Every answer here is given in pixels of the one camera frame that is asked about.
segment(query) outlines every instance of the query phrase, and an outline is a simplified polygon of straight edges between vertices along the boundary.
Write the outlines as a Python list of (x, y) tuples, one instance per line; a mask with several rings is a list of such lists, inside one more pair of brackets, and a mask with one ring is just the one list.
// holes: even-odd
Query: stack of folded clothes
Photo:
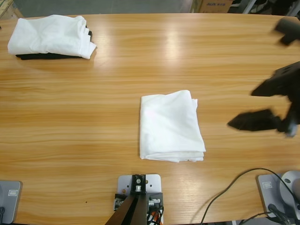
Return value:
[(82, 16), (51, 15), (41, 19), (20, 18), (8, 43), (8, 53), (22, 60), (90, 59), (96, 48)]

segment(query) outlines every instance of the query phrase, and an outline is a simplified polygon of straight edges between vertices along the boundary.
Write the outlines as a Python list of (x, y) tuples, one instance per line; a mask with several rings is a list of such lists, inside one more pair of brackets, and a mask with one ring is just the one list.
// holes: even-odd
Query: folded white cloth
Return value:
[(188, 90), (142, 97), (140, 158), (203, 161), (205, 146), (196, 110), (197, 99)]
[(96, 48), (82, 16), (51, 15), (41, 19), (20, 18), (8, 43), (12, 55), (56, 53), (89, 59)]

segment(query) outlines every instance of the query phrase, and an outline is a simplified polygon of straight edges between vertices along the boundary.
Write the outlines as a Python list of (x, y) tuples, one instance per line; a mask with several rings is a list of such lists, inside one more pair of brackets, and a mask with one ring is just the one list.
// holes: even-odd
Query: floor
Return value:
[(14, 0), (24, 17), (119, 13), (188, 13), (192, 0)]

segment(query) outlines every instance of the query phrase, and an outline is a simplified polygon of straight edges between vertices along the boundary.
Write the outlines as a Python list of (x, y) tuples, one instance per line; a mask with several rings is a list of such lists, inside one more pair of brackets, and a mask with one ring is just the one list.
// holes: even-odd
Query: cardboard box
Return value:
[(227, 13), (233, 0), (194, 0), (191, 13)]

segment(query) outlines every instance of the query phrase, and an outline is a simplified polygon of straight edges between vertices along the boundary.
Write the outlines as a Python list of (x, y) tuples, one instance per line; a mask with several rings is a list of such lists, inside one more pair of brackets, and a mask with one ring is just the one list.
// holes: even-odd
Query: black cable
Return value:
[(150, 224), (153, 222), (153, 220), (154, 220), (154, 218), (155, 218), (155, 216), (156, 216), (157, 213), (158, 213), (158, 210), (155, 211), (155, 213), (154, 213), (154, 215), (152, 216), (151, 220), (148, 221), (148, 223), (147, 223), (148, 225), (150, 225)]
[(4, 207), (0, 207), (0, 225), (3, 224), (2, 220), (3, 220), (4, 211), (5, 211)]
[(163, 206), (161, 207), (161, 212), (160, 212), (160, 209), (159, 209), (159, 213), (160, 213), (160, 216), (157, 219), (157, 222), (156, 222), (157, 225), (160, 225), (161, 217), (163, 216), (163, 213), (164, 213), (164, 207)]
[(249, 220), (254, 219), (254, 218), (257, 217), (257, 216), (264, 215), (264, 214), (265, 214), (265, 215), (268, 215), (269, 213), (271, 213), (271, 212), (262, 212), (262, 213), (258, 213), (258, 214), (256, 214), (256, 215), (254, 215), (254, 216), (252, 216), (252, 217), (246, 219), (245, 221), (244, 221), (244, 220), (240, 221), (239, 225), (242, 225), (242, 224), (248, 222)]
[(228, 189), (229, 189), (229, 188), (237, 181), (238, 178), (240, 178), (242, 175), (244, 175), (244, 174), (246, 174), (246, 173), (248, 173), (248, 172), (250, 172), (250, 171), (253, 171), (253, 170), (266, 170), (266, 171), (269, 171), (270, 173), (276, 175), (276, 176), (280, 179), (280, 181), (284, 184), (284, 186), (287, 188), (287, 190), (291, 193), (291, 195), (293, 196), (294, 200), (295, 200), (298, 204), (300, 204), (298, 198), (293, 194), (293, 192), (289, 189), (289, 187), (285, 184), (285, 182), (284, 182), (284, 181), (283, 181), (283, 180), (282, 180), (275, 172), (273, 172), (272, 170), (269, 170), (269, 169), (265, 169), (265, 168), (253, 168), (253, 169), (246, 170), (246, 171), (240, 173), (238, 176), (236, 176), (236, 177), (233, 179), (233, 181), (228, 185), (227, 188), (225, 188), (222, 192), (220, 192), (220, 194), (218, 194), (216, 197), (214, 197), (214, 198), (211, 200), (211, 202), (208, 204), (208, 206), (207, 206), (207, 208), (206, 208), (206, 210), (205, 210), (205, 212), (204, 212), (204, 215), (203, 215), (203, 217), (202, 217), (202, 220), (201, 220), (201, 222), (200, 222), (200, 225), (203, 225), (204, 218), (205, 218), (205, 216), (206, 216), (206, 214), (207, 214), (207, 211), (208, 211), (208, 209), (210, 208), (211, 204), (213, 204), (213, 202), (214, 202), (217, 198), (219, 198), (222, 194), (224, 194), (226, 191), (228, 191)]

